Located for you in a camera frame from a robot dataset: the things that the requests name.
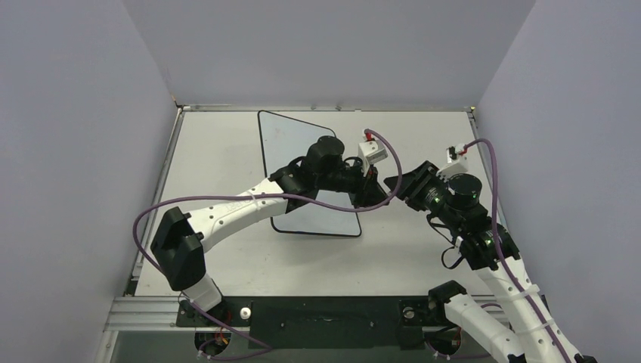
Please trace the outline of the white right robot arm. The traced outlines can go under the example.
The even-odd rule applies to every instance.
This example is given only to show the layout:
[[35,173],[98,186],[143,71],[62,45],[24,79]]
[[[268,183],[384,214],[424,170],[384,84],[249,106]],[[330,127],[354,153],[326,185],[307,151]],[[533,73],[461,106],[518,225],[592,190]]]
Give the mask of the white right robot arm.
[[461,327],[497,362],[594,362],[569,342],[525,270],[509,232],[480,204],[482,182],[457,173],[441,178],[424,162],[385,179],[411,209],[428,212],[449,230],[461,257],[486,284],[509,321],[505,326],[474,302],[463,286],[448,281],[429,291],[427,315]]

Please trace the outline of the black framed whiteboard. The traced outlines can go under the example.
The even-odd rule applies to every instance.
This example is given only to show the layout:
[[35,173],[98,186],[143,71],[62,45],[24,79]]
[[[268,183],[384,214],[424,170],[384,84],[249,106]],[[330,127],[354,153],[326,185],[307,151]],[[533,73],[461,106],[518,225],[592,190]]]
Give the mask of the black framed whiteboard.
[[[296,157],[305,156],[309,147],[320,137],[336,134],[327,127],[270,111],[259,111],[257,118],[266,176]],[[313,203],[272,218],[271,225],[275,231],[284,234],[359,237],[362,233],[356,213],[327,209]]]

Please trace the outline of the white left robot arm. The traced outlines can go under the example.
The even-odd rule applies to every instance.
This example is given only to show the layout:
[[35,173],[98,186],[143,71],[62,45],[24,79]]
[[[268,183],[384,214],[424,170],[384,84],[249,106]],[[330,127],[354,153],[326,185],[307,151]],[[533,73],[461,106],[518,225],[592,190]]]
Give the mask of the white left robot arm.
[[212,206],[164,212],[150,250],[174,291],[182,292],[207,325],[225,315],[223,295],[206,272],[205,255],[217,243],[264,219],[291,213],[318,201],[320,191],[347,193],[354,209],[387,198],[374,166],[387,156],[385,144],[367,133],[358,155],[343,158],[344,144],[322,136],[306,155],[291,160],[254,187]]

